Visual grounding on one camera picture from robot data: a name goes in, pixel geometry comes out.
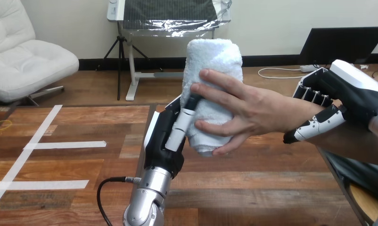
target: white wall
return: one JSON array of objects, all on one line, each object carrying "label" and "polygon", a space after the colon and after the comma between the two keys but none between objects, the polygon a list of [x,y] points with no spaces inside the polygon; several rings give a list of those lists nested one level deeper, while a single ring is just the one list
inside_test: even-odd
[{"label": "white wall", "polygon": [[[116,39],[116,24],[106,19],[108,0],[21,1],[37,39],[80,59],[102,58]],[[242,55],[299,54],[313,27],[378,26],[378,0],[233,0],[231,14],[232,22],[215,36],[231,39]],[[149,57],[184,57],[189,41],[139,37],[134,45]]]}]

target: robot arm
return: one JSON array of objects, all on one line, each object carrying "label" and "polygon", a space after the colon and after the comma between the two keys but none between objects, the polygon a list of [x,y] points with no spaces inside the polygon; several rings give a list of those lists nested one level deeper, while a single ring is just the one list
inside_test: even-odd
[{"label": "robot arm", "polygon": [[[378,136],[378,82],[349,63],[336,60],[330,70],[320,68],[305,76],[293,97],[327,108],[285,134],[284,143],[306,140],[345,121],[360,123]],[[333,99],[339,99],[343,105],[331,105]]]},{"label": "robot arm", "polygon": [[124,226],[163,226],[171,181],[183,166],[185,134],[201,96],[191,95],[181,109],[180,97],[155,113],[145,137],[145,172],[124,213]]}]

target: white chair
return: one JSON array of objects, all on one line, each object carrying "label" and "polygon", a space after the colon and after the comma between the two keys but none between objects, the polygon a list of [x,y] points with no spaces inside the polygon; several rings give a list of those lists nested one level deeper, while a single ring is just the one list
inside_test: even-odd
[{"label": "white chair", "polygon": [[10,103],[64,89],[37,92],[78,71],[68,50],[35,40],[35,31],[20,0],[0,0],[0,101]]}]

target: wooden stool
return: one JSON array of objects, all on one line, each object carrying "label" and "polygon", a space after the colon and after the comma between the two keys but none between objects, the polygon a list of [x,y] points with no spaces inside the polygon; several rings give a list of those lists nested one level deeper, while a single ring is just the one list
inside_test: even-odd
[{"label": "wooden stool", "polygon": [[369,192],[354,184],[350,184],[347,190],[366,219],[369,219],[368,223],[375,222],[378,218],[378,200]]}]

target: rolled towel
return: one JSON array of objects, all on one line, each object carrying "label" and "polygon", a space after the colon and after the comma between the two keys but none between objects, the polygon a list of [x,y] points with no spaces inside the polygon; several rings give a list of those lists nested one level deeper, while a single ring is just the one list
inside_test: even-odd
[{"label": "rolled towel", "polygon": [[[242,56],[239,47],[230,40],[222,39],[199,39],[189,43],[183,75],[181,106],[185,106],[190,96],[190,86],[193,83],[201,82],[222,90],[220,87],[200,79],[199,73],[202,69],[213,69],[243,81]],[[232,113],[220,105],[202,100],[197,106],[194,121],[186,133],[190,146],[204,157],[212,156],[212,151],[227,144],[231,137],[206,134],[196,129],[194,122],[205,120],[210,124],[222,125],[232,120],[232,117]]]}]

